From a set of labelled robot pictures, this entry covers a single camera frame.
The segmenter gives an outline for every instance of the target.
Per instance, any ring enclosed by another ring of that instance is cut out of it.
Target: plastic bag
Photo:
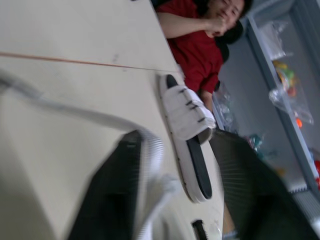
[[[314,124],[304,90],[297,74],[283,62],[273,61],[279,77],[278,87],[270,91],[269,99],[279,109],[294,114],[296,123],[302,128],[302,122]]]
[[[215,99],[217,100],[217,109],[221,116],[221,120],[225,127],[232,125],[235,120],[234,114],[231,111],[231,95],[228,92],[225,84],[222,82],[220,84],[219,90],[213,93]]]
[[[259,29],[262,41],[271,60],[292,55],[292,53],[284,51],[283,42],[280,38],[280,34],[285,30],[287,25],[288,23],[285,21],[270,21]]]

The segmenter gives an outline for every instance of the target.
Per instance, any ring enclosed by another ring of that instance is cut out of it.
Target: shelving unit
[[[284,106],[288,113],[269,100],[269,92],[280,82],[259,27],[273,20],[289,23],[281,39],[294,55],[281,61],[300,78],[314,119],[314,125],[305,123],[302,129],[297,126],[287,99],[284,99]],[[261,1],[243,22],[246,34],[229,46],[230,58],[219,75],[233,99],[232,111],[238,133],[240,136],[265,135],[263,144],[278,153],[267,163],[274,168],[285,168],[282,178],[288,191],[310,193],[299,199],[302,209],[307,206],[315,209],[320,203],[315,181],[318,173],[308,148],[320,150],[320,4],[317,0]],[[311,221],[318,221],[319,217],[317,213]]]
[[[267,54],[263,40],[261,39],[258,26],[262,25],[267,20],[270,21],[272,19],[286,18],[287,21],[289,21],[290,19],[294,19],[294,16],[291,15],[291,10],[295,9],[294,14],[297,14],[297,8],[294,8],[294,4],[299,4],[298,2],[300,1],[273,0],[267,2],[267,4],[265,4],[262,8],[258,9],[258,11],[253,12],[248,17],[249,25],[247,36],[251,43],[252,49],[254,50],[257,61],[259,62],[261,71],[264,75],[264,80],[269,90],[278,87],[280,85],[280,82],[278,80],[278,75],[273,66],[273,63]],[[319,175],[313,163],[305,138],[302,134],[302,131],[296,124],[296,118],[293,114],[293,110],[291,109],[288,99],[286,99],[285,97],[283,98],[283,104],[287,112],[283,112],[277,109],[278,116],[292,145],[292,149],[301,167],[304,179],[308,187],[314,192],[316,196],[318,196],[318,199],[320,200],[318,186],[315,182],[315,178]]]

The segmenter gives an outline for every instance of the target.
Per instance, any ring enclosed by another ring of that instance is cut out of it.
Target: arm
[[[213,105],[212,105],[212,93],[206,91],[206,90],[201,90],[200,93],[200,98],[203,101],[205,107],[209,109],[210,112],[213,112]]]
[[[203,31],[207,28],[207,21],[205,19],[187,18],[166,12],[158,12],[157,16],[167,39]]]
[[[188,18],[166,12],[158,12],[157,16],[167,39],[173,39],[199,31],[206,31],[208,35],[214,37],[223,35],[227,30],[223,18]]]

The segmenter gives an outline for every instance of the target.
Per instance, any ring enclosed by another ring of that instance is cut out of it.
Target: hand
[[[212,37],[220,37],[228,30],[226,20],[222,17],[205,20],[205,31]]]

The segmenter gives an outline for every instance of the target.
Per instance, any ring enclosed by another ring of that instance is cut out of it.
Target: metal shelf
[[[283,5],[285,1],[276,0],[272,2],[274,4],[279,3]],[[290,7],[290,4],[285,4],[285,11],[289,10],[288,8]],[[272,7],[277,10],[279,9],[276,5],[273,5]],[[259,14],[259,12],[255,12],[253,15],[250,15],[248,17],[247,36],[249,38],[251,47],[255,53],[256,59],[261,68],[261,71],[264,75],[266,85],[269,88],[269,90],[272,90],[275,89],[280,83],[278,80],[277,72],[262,42],[255,14]],[[305,181],[308,187],[312,190],[312,192],[316,195],[317,199],[320,201],[320,193],[318,190],[318,186],[315,182],[315,176],[318,175],[317,170],[313,164],[311,154],[302,135],[302,132],[296,124],[296,118],[293,114],[289,101],[284,99],[283,102],[288,113],[277,109],[277,114],[283,124],[285,133],[290,141],[290,144],[292,145],[292,149],[296,155],[296,158],[298,159],[298,163],[302,169]]]

